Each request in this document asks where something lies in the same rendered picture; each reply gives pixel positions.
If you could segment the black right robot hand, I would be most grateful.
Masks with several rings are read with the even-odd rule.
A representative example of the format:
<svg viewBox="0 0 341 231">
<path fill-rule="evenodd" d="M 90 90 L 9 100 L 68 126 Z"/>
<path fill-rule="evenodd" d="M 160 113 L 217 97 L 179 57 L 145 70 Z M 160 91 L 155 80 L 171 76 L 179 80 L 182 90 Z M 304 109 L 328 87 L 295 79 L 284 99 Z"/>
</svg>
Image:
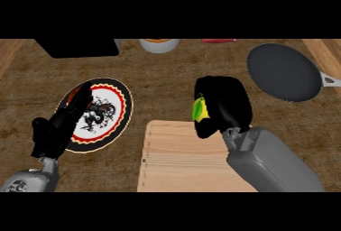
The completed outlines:
<svg viewBox="0 0 341 231">
<path fill-rule="evenodd" d="M 208 118 L 195 122 L 198 137 L 208 138 L 217 131 L 223 133 L 233 127 L 238 127 L 242 133 L 248 131 L 253 107 L 241 81 L 223 76 L 198 78 L 195 99 L 199 97 L 205 99 Z"/>
</svg>

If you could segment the dark grey frying pan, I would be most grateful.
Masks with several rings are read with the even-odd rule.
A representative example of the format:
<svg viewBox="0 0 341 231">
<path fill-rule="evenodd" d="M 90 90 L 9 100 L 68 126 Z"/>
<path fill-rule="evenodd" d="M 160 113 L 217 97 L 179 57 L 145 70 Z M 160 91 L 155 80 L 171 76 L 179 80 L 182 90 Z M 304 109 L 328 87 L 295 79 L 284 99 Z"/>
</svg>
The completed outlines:
<svg viewBox="0 0 341 231">
<path fill-rule="evenodd" d="M 247 66 L 258 88 L 281 100 L 304 102 L 323 88 L 341 88 L 341 79 L 328 76 L 309 57 L 284 44 L 257 45 L 248 54 Z"/>
</svg>

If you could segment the black box appliance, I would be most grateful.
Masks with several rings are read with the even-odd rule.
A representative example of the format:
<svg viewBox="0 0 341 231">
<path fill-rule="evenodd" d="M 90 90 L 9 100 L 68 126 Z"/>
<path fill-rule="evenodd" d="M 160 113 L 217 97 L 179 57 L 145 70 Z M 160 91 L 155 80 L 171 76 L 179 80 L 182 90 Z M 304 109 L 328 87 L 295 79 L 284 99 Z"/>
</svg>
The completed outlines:
<svg viewBox="0 0 341 231">
<path fill-rule="evenodd" d="M 117 56 L 120 39 L 36 39 L 55 59 Z"/>
</svg>

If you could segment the pale wooden cutting board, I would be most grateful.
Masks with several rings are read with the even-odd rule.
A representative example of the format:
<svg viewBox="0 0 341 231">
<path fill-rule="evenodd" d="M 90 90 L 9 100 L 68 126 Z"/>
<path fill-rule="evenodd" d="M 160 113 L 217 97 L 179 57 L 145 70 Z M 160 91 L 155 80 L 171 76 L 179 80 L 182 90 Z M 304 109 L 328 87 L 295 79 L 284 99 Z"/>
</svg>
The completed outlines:
<svg viewBox="0 0 341 231">
<path fill-rule="evenodd" d="M 192 122 L 148 123 L 139 192 L 255 192 L 226 163 L 222 134 L 199 139 Z"/>
</svg>

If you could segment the grey cup with orange content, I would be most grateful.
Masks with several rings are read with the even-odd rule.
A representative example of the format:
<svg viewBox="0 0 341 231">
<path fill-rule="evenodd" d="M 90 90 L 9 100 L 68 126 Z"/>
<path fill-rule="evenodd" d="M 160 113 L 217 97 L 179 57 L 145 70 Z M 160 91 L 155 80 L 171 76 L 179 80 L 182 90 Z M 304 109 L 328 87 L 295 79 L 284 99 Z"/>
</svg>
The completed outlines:
<svg viewBox="0 0 341 231">
<path fill-rule="evenodd" d="M 140 39 L 142 47 L 151 53 L 167 53 L 173 51 L 179 45 L 179 39 L 148 40 Z"/>
</svg>

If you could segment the yellow-green lemon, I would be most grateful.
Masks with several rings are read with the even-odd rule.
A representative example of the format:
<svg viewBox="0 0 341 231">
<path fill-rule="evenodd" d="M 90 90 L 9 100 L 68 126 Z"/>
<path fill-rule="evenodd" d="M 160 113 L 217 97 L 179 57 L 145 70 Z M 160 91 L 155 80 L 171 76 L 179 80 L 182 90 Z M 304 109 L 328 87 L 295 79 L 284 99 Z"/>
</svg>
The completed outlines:
<svg viewBox="0 0 341 231">
<path fill-rule="evenodd" d="M 199 95 L 199 98 L 195 100 L 195 103 L 192 105 L 192 120 L 198 123 L 204 118 L 208 118 L 208 109 L 205 104 L 205 98 L 204 95 Z"/>
</svg>

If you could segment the brown wooden board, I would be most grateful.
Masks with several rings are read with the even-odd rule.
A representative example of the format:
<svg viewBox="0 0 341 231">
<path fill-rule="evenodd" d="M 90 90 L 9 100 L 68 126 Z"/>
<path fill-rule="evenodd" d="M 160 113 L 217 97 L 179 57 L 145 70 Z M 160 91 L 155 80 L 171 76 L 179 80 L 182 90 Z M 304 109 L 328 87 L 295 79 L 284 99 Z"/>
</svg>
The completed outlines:
<svg viewBox="0 0 341 231">
<path fill-rule="evenodd" d="M 24 43 L 24 39 L 0 39 L 0 78 L 7 71 Z"/>
</svg>

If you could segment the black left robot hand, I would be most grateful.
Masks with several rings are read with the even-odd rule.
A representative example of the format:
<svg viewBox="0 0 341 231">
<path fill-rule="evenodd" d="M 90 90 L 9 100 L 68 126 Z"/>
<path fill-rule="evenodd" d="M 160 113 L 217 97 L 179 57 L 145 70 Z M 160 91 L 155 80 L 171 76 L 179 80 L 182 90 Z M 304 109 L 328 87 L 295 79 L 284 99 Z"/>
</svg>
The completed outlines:
<svg viewBox="0 0 341 231">
<path fill-rule="evenodd" d="M 90 87 L 90 82 L 86 82 L 77 90 L 68 106 L 56 111 L 49 120 L 43 117 L 34 119 L 33 157 L 52 159 L 61 157 L 71 142 L 77 122 L 93 100 Z"/>
</svg>

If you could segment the black patterned round plate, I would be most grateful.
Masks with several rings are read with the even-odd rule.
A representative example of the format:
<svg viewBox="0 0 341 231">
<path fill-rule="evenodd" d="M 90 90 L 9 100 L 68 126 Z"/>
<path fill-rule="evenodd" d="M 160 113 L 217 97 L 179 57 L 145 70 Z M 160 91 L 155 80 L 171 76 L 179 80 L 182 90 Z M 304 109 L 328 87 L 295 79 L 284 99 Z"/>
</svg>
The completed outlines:
<svg viewBox="0 0 341 231">
<path fill-rule="evenodd" d="M 67 150 L 89 153 L 106 147 L 123 134 L 133 113 L 133 97 L 115 79 L 92 79 L 93 101 L 81 115 Z"/>
</svg>

